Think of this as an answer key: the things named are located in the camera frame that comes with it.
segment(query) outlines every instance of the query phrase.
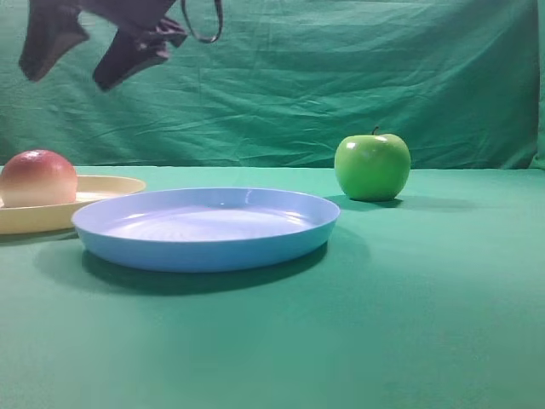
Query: black cable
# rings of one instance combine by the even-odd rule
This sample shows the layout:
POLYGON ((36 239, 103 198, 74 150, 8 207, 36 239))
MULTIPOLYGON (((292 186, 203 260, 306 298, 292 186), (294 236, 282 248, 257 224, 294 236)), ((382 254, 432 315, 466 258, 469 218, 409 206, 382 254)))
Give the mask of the black cable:
POLYGON ((221 32, 223 31, 223 7, 221 5, 221 0, 214 0, 215 5, 215 14, 218 17, 218 23, 219 28, 218 32, 213 37, 202 37, 200 34, 195 32, 191 26, 191 22, 189 21, 189 17, 187 16, 187 10, 186 10, 186 0, 181 0, 181 12, 184 14, 184 19, 186 19, 187 28, 189 28, 189 31, 191 34, 201 43, 214 43, 216 42, 220 36, 221 32))

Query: green apple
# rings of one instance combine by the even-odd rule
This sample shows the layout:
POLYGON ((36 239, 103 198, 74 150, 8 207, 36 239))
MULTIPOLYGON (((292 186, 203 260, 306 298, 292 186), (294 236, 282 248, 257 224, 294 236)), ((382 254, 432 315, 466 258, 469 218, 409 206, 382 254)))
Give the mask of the green apple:
POLYGON ((410 152, 397 135, 352 135, 339 144, 335 173, 342 191, 353 200, 393 200, 410 172, 410 152))

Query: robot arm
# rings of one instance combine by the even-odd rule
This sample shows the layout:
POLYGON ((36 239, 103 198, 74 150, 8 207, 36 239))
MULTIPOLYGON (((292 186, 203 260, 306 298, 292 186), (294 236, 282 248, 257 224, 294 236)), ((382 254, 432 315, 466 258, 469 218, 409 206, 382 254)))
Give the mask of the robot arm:
MULTIPOLYGON (((78 17, 82 11, 114 24, 118 31, 110 48, 95 68, 93 79, 108 91, 150 66, 169 59, 167 43, 178 48, 187 31, 166 16, 176 0, 30 0, 26 40, 19 65, 31 81, 45 77, 63 55, 89 40, 78 17)), ((215 0, 219 30, 213 37, 196 33, 187 16, 186 0, 181 9, 189 32, 202 43, 217 41, 223 29, 221 0, 215 0)))

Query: plate rim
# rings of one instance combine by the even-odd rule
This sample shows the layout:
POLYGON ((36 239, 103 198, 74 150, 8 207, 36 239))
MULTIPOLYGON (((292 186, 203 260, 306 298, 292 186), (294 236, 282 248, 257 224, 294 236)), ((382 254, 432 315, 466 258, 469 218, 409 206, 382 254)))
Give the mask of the plate rim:
MULTIPOLYGON (((130 176, 115 176, 115 175, 77 175, 78 180, 79 179, 87 179, 87 178, 105 178, 105 179, 124 179, 124 180, 131 180, 131 181, 137 181, 141 184, 141 188, 137 190, 135 193, 121 193, 119 196, 115 196, 112 199, 123 197, 129 194, 139 194, 144 193, 143 191, 147 188, 146 181, 143 181, 136 177, 130 177, 130 176)), ((41 210, 41 209, 63 209, 63 208, 69 208, 69 207, 77 207, 79 205, 93 205, 94 203, 106 200, 106 199, 91 199, 91 200, 84 200, 82 202, 70 202, 70 203, 63 203, 63 204, 46 204, 44 206, 21 206, 21 207, 0 207, 1 212, 15 212, 15 211, 30 211, 30 210, 41 210)))
POLYGON ((125 237, 116 237, 112 236, 110 234, 105 233, 97 233, 92 232, 86 228, 81 228, 77 222, 76 218, 78 216, 81 216, 86 211, 92 211, 94 206, 98 205, 104 205, 102 202, 111 202, 113 200, 123 200, 123 199, 129 199, 128 196, 119 196, 116 198, 111 199, 105 199, 101 200, 99 202, 94 202, 92 204, 88 204, 87 206, 77 210, 72 215, 72 224, 78 231, 82 231, 94 236, 99 236, 103 238, 108 239, 114 239, 114 240, 122 240, 122 241, 129 241, 133 243, 153 243, 153 244, 162 244, 162 245, 212 245, 212 244, 218 244, 218 243, 237 243, 237 242, 249 242, 249 241, 257 241, 257 240, 264 240, 264 239, 274 239, 278 237, 287 237, 291 235, 296 234, 302 234, 305 232, 310 232, 313 230, 316 230, 318 228, 323 228, 325 226, 328 226, 330 224, 336 223, 339 216, 342 213, 341 207, 333 202, 332 200, 323 198, 321 196, 317 196, 315 194, 311 193, 305 193, 305 192, 298 192, 294 190, 288 190, 288 189, 277 189, 277 188, 269 188, 269 187, 181 187, 181 188, 171 188, 171 189, 161 189, 161 190, 155 190, 155 191, 147 191, 147 192, 140 192, 140 193, 134 193, 130 195, 130 199, 134 199, 135 197, 142 196, 142 195, 153 195, 156 193, 168 193, 168 192, 180 192, 180 191, 190 191, 190 190, 261 190, 261 191, 268 191, 268 192, 280 192, 280 193, 291 193, 295 195, 301 195, 301 196, 307 196, 312 199, 317 199, 319 201, 325 202, 328 205, 331 205, 333 209, 335 209, 335 214, 330 217, 330 219, 327 222, 320 223, 319 225, 313 226, 311 228, 307 228, 305 230, 302 230, 300 232, 293 232, 293 233, 282 233, 282 234, 275 234, 270 236, 263 236, 263 237, 256 237, 256 238, 247 238, 247 239, 218 239, 218 240, 207 240, 207 241, 163 241, 163 240, 154 240, 154 239, 137 239, 137 238, 125 238, 125 237))

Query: blue plate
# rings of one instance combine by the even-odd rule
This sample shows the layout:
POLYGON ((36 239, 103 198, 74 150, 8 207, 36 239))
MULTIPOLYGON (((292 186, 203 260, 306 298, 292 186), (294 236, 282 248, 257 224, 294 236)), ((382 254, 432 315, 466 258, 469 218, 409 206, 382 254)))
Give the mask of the blue plate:
POLYGON ((109 262, 212 273, 303 256, 327 242, 340 213, 305 193, 188 188, 102 200, 78 210, 72 222, 87 250, 109 262))

